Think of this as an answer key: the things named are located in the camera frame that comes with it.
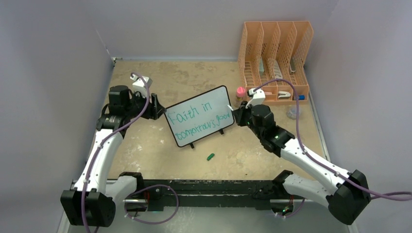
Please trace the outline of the white whiteboard black frame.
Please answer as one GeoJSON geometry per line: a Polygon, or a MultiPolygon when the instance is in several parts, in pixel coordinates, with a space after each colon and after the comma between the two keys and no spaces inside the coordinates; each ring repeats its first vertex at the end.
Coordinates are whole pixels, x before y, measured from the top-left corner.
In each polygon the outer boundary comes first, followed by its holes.
{"type": "Polygon", "coordinates": [[[193,142],[216,132],[224,134],[235,123],[227,105],[231,105],[229,93],[221,85],[166,108],[164,115],[177,146],[194,148],[193,142]]]}

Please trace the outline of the green marker cap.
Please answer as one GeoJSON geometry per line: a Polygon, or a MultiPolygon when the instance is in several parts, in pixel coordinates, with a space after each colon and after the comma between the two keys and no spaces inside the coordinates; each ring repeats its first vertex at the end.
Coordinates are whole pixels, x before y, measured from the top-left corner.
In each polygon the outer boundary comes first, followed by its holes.
{"type": "Polygon", "coordinates": [[[210,154],[210,155],[207,157],[207,160],[208,160],[208,161],[211,160],[214,156],[215,156],[214,153],[210,154]]]}

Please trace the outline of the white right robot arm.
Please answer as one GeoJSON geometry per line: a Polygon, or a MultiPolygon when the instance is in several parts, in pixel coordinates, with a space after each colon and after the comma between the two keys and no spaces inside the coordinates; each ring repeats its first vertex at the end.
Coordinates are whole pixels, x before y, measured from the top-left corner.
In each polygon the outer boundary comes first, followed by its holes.
{"type": "Polygon", "coordinates": [[[293,172],[283,171],[273,184],[273,192],[283,198],[288,194],[301,196],[324,207],[341,223],[351,225],[371,201],[366,192],[368,182],[359,170],[350,172],[323,157],[310,152],[289,131],[278,126],[269,106],[259,104],[232,112],[238,126],[247,126],[268,152],[287,160],[313,179],[308,180],[293,172]]]}

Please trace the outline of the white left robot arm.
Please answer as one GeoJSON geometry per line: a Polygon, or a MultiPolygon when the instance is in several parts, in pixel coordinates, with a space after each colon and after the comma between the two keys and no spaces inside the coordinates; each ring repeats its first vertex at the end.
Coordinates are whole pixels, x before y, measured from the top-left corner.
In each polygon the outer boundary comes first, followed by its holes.
{"type": "Polygon", "coordinates": [[[113,86],[108,92],[108,103],[97,120],[94,143],[80,178],[69,190],[64,190],[60,201],[73,226],[83,226],[86,232],[109,227],[116,209],[131,196],[138,199],[147,188],[139,172],[122,172],[108,184],[108,173],[128,128],[140,118],[157,120],[165,112],[157,95],[148,84],[137,84],[132,89],[125,85],[113,86]]]}

